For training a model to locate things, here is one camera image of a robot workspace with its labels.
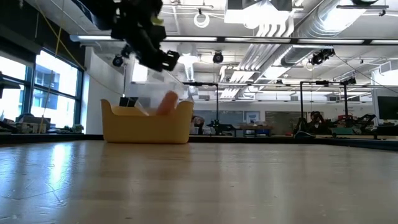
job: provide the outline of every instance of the white wall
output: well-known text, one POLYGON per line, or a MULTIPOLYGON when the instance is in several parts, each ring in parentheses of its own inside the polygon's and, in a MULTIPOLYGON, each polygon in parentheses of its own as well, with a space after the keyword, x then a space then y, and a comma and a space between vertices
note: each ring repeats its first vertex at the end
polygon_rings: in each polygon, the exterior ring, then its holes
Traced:
POLYGON ((92 47, 86 48, 85 67, 81 123, 86 134, 102 134, 100 100, 106 99, 112 105, 118 105, 123 93, 124 76, 100 59, 92 47))
MULTIPOLYGON (((380 70, 375 70, 372 72, 372 78, 375 80, 377 83, 373 82, 373 85, 397 85, 398 86, 398 70, 393 70, 389 71, 387 73, 380 74, 380 70)), ((379 123, 385 122, 383 119, 380 119, 380 114, 379 114, 379 102, 377 98, 379 96, 394 96, 397 97, 398 94, 388 90, 386 88, 382 89, 373 89, 372 90, 372 98, 373 98, 373 105, 374 105, 374 111, 375 115, 378 118, 379 123)), ((398 120, 388 120, 388 122, 393 122, 398 124, 398 120)))
MULTIPOLYGON (((196 101, 194 110, 215 110, 216 103, 213 101, 196 101)), ((260 111, 260 120, 266 120, 266 111, 297 111, 300 112, 300 103, 220 103, 219 110, 230 111, 260 111)), ((325 119, 337 119, 338 115, 345 113, 344 103, 333 104, 304 104, 304 112, 320 111, 323 112, 325 119)), ((348 112, 354 116, 363 116, 374 113, 372 104, 348 104, 348 112)))

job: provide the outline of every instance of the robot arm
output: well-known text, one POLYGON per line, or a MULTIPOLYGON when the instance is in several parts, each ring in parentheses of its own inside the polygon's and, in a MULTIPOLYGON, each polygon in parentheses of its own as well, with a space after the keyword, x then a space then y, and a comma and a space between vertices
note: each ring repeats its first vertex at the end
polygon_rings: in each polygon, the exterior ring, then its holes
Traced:
POLYGON ((162 9, 162 0, 72 0, 99 29, 111 30, 111 37, 126 42, 121 55, 135 53, 141 65, 162 71, 173 70, 178 53, 160 50, 166 38, 163 26, 153 24, 162 9))

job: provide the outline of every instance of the wooden floor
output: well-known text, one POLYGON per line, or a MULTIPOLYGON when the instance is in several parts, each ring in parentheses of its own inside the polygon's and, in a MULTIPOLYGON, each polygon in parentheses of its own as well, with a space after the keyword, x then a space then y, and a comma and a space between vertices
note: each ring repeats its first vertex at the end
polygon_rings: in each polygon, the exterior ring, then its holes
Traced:
POLYGON ((394 223, 398 154, 283 144, 0 148, 0 223, 394 223))

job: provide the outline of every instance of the window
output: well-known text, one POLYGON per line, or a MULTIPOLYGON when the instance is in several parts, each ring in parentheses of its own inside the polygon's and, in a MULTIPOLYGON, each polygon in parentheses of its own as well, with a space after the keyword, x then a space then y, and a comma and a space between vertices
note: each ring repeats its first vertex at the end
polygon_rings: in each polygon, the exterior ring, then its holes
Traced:
POLYGON ((19 80, 25 80, 26 66, 19 62, 9 60, 8 58, 0 57, 0 71, 3 75, 7 75, 19 80))
POLYGON ((44 114, 45 118, 51 118, 51 123, 55 124, 56 128, 72 127, 74 124, 75 100, 51 93, 44 110, 47 95, 45 90, 35 89, 30 112, 36 117, 41 117, 44 114))
POLYGON ((7 118, 15 120, 22 113, 24 102, 24 86, 20 90, 4 89, 0 99, 0 120, 7 118))
POLYGON ((41 51, 36 57, 35 84, 76 96, 78 70, 41 51))
POLYGON ((75 108, 79 71, 47 52, 36 57, 31 113, 51 118, 56 128, 75 124, 75 108))
POLYGON ((22 113, 51 119, 57 128, 80 122, 78 82, 82 72, 68 63, 41 51, 35 69, 0 57, 0 71, 5 79, 20 85, 20 90, 4 89, 0 99, 0 120, 14 120, 22 113))

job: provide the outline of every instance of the black cable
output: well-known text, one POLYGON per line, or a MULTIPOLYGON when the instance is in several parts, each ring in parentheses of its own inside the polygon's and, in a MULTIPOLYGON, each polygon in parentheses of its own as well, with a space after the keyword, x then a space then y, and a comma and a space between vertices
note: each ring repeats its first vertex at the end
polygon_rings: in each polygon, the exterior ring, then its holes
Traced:
POLYGON ((393 90, 392 88, 386 87, 385 85, 382 85, 382 84, 376 82, 376 81, 373 80, 371 77, 369 77, 369 76, 363 74, 363 73, 360 72, 358 69, 352 67, 348 62, 344 61, 344 60, 341 59, 339 56, 337 56, 337 54, 335 54, 335 56, 336 56, 338 59, 340 59, 343 63, 345 63, 346 65, 350 66, 353 70, 355 70, 355 72, 358 72, 359 74, 361 74, 361 75, 363 75, 364 77, 370 79, 370 80, 373 81, 374 83, 376 83, 376 84, 378 84, 378 85, 380 85, 380 86, 383 86, 384 88, 386 88, 386 89, 388 89, 388 90, 390 90, 390 91, 393 91, 394 93, 397 93, 397 94, 398 94, 398 91, 395 91, 395 90, 393 90))

